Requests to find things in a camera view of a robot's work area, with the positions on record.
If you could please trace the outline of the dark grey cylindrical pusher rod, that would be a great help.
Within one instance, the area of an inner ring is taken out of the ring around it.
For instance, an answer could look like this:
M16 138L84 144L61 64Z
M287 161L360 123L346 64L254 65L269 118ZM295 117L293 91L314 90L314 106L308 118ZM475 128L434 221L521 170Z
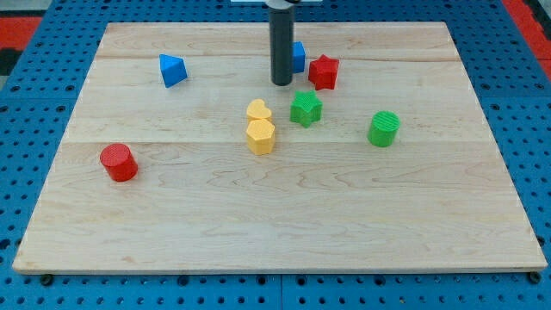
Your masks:
M269 3L269 41L271 81L278 86L292 82L294 6Z

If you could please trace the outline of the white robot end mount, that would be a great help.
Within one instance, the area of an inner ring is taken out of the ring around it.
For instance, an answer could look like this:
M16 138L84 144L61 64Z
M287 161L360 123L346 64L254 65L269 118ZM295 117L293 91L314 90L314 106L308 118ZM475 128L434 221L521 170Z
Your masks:
M230 0L230 4L234 6L275 5L277 8L287 8L291 5L319 6L322 4L322 0Z

